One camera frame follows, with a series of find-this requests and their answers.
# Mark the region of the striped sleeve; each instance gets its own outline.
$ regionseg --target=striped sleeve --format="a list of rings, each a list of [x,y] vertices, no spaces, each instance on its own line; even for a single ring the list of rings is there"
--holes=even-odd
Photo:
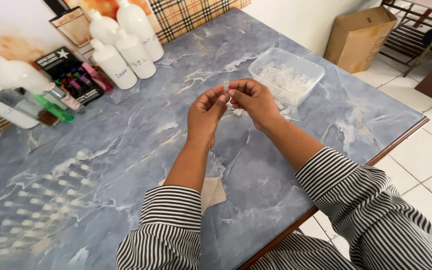
[[[199,269],[201,195],[164,185],[144,197],[139,227],[116,251],[118,270]]]
[[[371,270],[432,270],[432,224],[404,201],[380,169],[359,166],[326,147],[296,174],[352,263]]]

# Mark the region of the wooden table trim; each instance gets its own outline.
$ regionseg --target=wooden table trim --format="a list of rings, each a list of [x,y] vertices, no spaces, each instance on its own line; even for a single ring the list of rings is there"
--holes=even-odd
[[[367,166],[373,166],[378,161],[380,161],[383,157],[385,157],[391,150],[393,150],[396,146],[406,140],[409,136],[415,133],[417,130],[422,128],[426,123],[429,122],[429,118],[426,116],[419,120],[416,124],[414,124],[410,129],[406,130],[401,136],[395,139],[391,144],[389,144],[385,149],[379,152],[375,157],[371,158],[370,161],[366,163]],[[265,247],[259,250],[255,255],[253,255],[249,260],[247,260],[243,265],[241,265],[238,270],[245,270],[252,266],[257,260],[259,260],[262,256],[267,254],[272,248],[274,248],[279,242],[283,241],[284,238],[289,236],[293,231],[298,229],[305,221],[311,218],[318,210],[316,206],[311,207],[304,215],[298,218],[293,224],[287,227],[282,233],[276,236],[271,242],[269,242]]]

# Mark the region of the marble table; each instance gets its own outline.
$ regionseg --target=marble table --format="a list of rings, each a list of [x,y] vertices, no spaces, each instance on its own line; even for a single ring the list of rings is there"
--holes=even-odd
[[[166,44],[152,78],[115,89],[72,123],[0,133],[0,269],[115,269],[145,192],[168,175],[186,140],[190,104],[225,79],[250,77],[249,64],[273,47],[325,68],[307,99],[288,107],[290,117],[359,164],[374,163],[425,121],[233,9]],[[202,218],[201,269],[255,260],[309,217],[316,208],[294,173],[248,115],[226,113],[206,176],[222,177],[227,200]]]

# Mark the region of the person's right hand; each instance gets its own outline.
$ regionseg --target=person's right hand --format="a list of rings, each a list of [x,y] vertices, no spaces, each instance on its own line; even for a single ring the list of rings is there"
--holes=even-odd
[[[247,111],[259,131],[282,119],[273,94],[258,81],[241,79],[230,82],[228,94],[233,108]]]

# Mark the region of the pink bottle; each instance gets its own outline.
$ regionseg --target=pink bottle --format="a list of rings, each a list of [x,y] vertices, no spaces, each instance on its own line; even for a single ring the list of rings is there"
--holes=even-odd
[[[103,75],[99,74],[90,64],[84,62],[81,65],[91,76],[93,81],[99,85],[105,92],[110,92],[114,89],[111,83]]]

